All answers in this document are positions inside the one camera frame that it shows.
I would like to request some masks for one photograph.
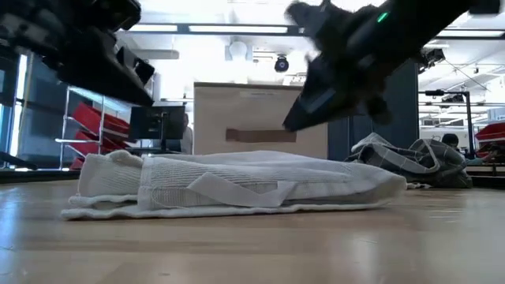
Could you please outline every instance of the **ceiling light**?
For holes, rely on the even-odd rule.
[[[444,30],[438,36],[448,37],[499,37],[503,35],[503,31],[482,31],[482,30]]]
[[[450,45],[446,43],[428,43],[425,45],[425,48],[449,48]]]
[[[436,63],[440,63],[445,60],[445,55],[441,49],[426,49],[421,51],[420,60],[417,74],[422,74],[426,70],[435,66]]]
[[[136,24],[129,32],[176,32],[177,26],[173,24]]]
[[[191,32],[287,33],[287,27],[193,25]]]

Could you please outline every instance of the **wooden floor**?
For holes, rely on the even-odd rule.
[[[380,210],[65,222],[75,182],[0,187],[0,283],[505,283],[505,192]]]

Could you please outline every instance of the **ceiling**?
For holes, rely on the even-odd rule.
[[[284,11],[291,0],[140,0],[143,7],[141,23],[192,24],[291,24]],[[320,1],[305,1],[319,4]],[[344,9],[356,10],[369,3],[379,5],[383,0],[332,1]],[[497,17],[476,18],[467,14],[458,18],[450,28],[505,29],[505,13]],[[314,52],[305,38],[274,36],[226,35],[120,35],[121,40],[134,50],[177,50],[178,60],[153,62],[163,75],[163,83],[170,85],[170,94],[191,96],[194,81],[234,81],[247,76],[248,82],[285,83],[285,76],[304,73],[304,56]],[[273,70],[274,62],[238,64],[226,60],[226,46],[240,41],[252,50],[286,54],[290,69],[285,74]],[[505,103],[501,94],[502,75],[505,75],[505,41],[450,40],[443,44],[447,60],[419,76],[420,91],[432,89],[460,90],[468,88],[477,100]],[[420,97],[422,101],[433,100]]]

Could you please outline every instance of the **person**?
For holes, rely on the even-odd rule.
[[[458,144],[459,144],[459,138],[456,134],[454,133],[446,133],[442,137],[442,142],[445,143],[447,146],[453,148],[456,150],[457,153],[461,152],[458,149]],[[498,155],[496,151],[493,151],[486,155],[484,158],[475,158],[475,159],[466,159],[466,165],[467,166],[480,166],[484,163],[489,163],[493,158],[495,158]]]
[[[193,154],[193,130],[189,127],[189,116],[184,115],[184,133],[181,140],[181,152],[187,155]]]

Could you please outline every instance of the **metal shelf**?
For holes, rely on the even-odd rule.
[[[89,129],[84,127],[81,123],[79,123],[77,120],[75,120],[74,118],[69,116],[70,92],[77,93],[78,95],[81,95],[81,96],[88,98],[88,99],[95,101],[95,102],[97,100],[96,96],[98,95],[94,92],[90,92],[90,91],[84,90],[82,88],[71,87],[71,86],[67,87],[66,98],[65,98],[65,114],[63,115],[62,137],[55,139],[56,142],[60,143],[60,170],[63,170],[63,155],[65,153],[65,147],[73,149],[77,154],[84,156],[83,153],[77,151],[74,147],[71,147],[70,145],[68,145],[68,143],[82,143],[82,144],[96,143],[96,144],[98,144],[98,154],[99,155],[102,154],[101,152],[102,152],[102,144],[103,144],[103,122],[105,121],[105,107],[109,107],[109,108],[113,109],[113,107],[106,106],[106,98],[104,95],[98,95],[101,97],[101,99],[98,99],[99,100],[98,103],[100,103],[100,105],[101,105],[101,110],[100,110],[101,116],[100,116],[99,133],[98,133],[98,135],[96,135],[97,133],[93,133],[93,132],[89,131]],[[65,133],[66,133],[66,124],[68,121],[78,122],[80,126],[82,126],[84,129],[88,130],[90,133],[93,133],[94,135],[98,136],[99,139],[98,140],[66,139]]]
[[[88,127],[86,127],[86,126],[82,125],[82,123],[80,123],[79,121],[77,121],[75,118],[73,118],[73,117],[67,117],[66,119],[67,119],[67,120],[70,120],[70,121],[74,121],[74,122],[76,122],[76,123],[77,123],[80,127],[82,127],[82,128],[83,128],[84,130],[86,130],[87,132],[89,132],[89,133],[91,133],[91,134],[93,134],[93,135],[95,135],[95,136],[98,136],[98,135],[96,135],[96,133],[92,132],[92,131],[88,128]],[[114,131],[114,130],[105,129],[105,128],[104,128],[102,131],[103,131],[104,133],[112,134],[112,135],[114,135],[114,136],[119,136],[119,137],[124,138],[125,140],[128,140],[128,135],[125,135],[124,133],[119,133],[119,132],[116,132],[116,131]]]
[[[130,103],[124,103],[122,101],[116,100],[116,99],[110,99],[110,98],[104,98],[103,95],[97,94],[95,92],[83,89],[83,88],[78,88],[78,87],[69,87],[69,90],[75,94],[78,94],[82,97],[85,97],[86,99],[89,99],[95,103],[100,103],[102,105],[105,105],[105,107],[108,107],[114,111],[117,112],[124,112],[124,111],[130,111],[133,104]]]
[[[100,141],[98,140],[74,140],[74,139],[59,139],[59,138],[56,138],[54,139],[54,141],[58,142],[58,143],[82,143],[82,144],[85,144],[85,143],[100,143]]]
[[[73,151],[75,151],[77,154],[79,154],[81,157],[83,158],[86,158],[86,155],[81,153],[79,150],[77,150],[76,148],[72,147],[71,145],[65,145],[67,148],[70,148],[72,149]]]
[[[419,102],[420,107],[466,107],[466,103]],[[471,107],[505,107],[505,103],[470,103]]]

